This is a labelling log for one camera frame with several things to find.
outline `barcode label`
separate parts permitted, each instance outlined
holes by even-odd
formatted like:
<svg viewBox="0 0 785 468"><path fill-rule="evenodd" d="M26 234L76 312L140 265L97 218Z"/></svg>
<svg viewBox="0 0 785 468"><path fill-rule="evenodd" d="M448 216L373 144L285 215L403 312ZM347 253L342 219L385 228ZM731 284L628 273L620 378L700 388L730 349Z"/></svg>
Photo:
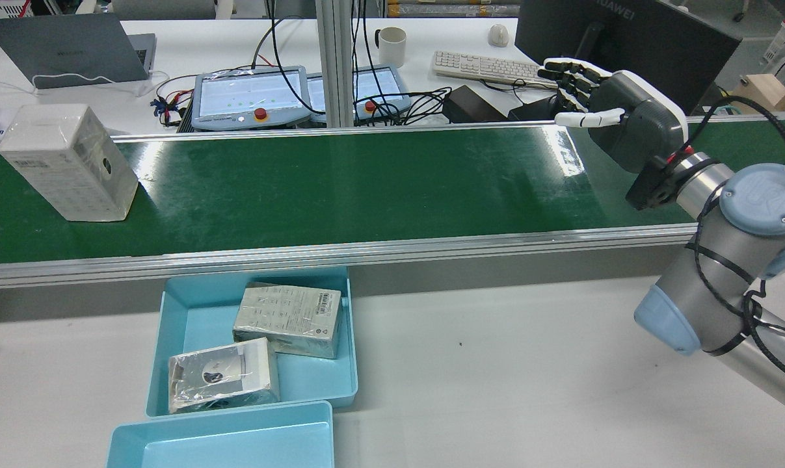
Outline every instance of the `barcode label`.
<svg viewBox="0 0 785 468"><path fill-rule="evenodd" d="M28 169L28 168L48 169L48 165L42 161L39 161L38 159L17 160L14 161L14 164L24 169Z"/></svg>
<svg viewBox="0 0 785 468"><path fill-rule="evenodd" d="M321 293L320 297L317 299L317 314L318 316L327 316L329 317L332 314L332 294L330 293Z"/></svg>

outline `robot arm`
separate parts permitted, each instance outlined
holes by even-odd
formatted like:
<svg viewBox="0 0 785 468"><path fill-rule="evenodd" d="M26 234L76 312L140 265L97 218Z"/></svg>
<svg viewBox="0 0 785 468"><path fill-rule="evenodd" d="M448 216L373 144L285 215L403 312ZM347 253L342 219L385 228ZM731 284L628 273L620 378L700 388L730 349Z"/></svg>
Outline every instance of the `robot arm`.
<svg viewBox="0 0 785 468"><path fill-rule="evenodd" d="M748 293L755 279L785 270L785 166L734 174L694 152L684 113L630 71L560 58L539 74L559 84L557 124L588 127L621 168L638 173L630 204L678 202L699 222L635 321L683 355L716 356L785 405L785 322Z"/></svg>

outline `white mug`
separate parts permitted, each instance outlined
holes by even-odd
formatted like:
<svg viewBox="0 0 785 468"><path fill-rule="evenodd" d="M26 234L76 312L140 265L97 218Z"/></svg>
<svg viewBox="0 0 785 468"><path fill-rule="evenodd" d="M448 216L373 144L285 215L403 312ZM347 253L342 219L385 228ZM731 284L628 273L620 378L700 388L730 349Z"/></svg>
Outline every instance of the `white mug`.
<svg viewBox="0 0 785 468"><path fill-rule="evenodd" d="M375 30L375 45L380 53L381 63L391 63L396 68L404 65L406 32L400 27L384 27Z"/></svg>

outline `green conveyor belt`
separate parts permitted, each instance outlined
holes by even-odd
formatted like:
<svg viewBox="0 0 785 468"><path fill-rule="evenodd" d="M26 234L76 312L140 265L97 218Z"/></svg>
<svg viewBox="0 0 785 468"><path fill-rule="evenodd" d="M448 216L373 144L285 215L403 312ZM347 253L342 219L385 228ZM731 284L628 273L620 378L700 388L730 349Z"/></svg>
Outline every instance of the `green conveyor belt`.
<svg viewBox="0 0 785 468"><path fill-rule="evenodd" d="M0 156L0 263L691 222L632 210L634 175L585 133L504 127L120 143L140 179L124 222L66 222ZM785 163L767 122L696 149Z"/></svg>

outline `huawei logo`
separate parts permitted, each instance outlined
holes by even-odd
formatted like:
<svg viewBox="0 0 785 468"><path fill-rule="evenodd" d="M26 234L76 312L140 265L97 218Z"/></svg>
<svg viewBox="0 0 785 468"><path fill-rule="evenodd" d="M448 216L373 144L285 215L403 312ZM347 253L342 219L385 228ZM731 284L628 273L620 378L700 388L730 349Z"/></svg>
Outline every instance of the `huawei logo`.
<svg viewBox="0 0 785 468"><path fill-rule="evenodd" d="M612 0L597 0L597 4L603 8L612 10L616 15L622 16L624 19L632 21L632 18L635 18L635 12L629 8L624 8L624 6L621 6L618 3L612 2Z"/></svg>

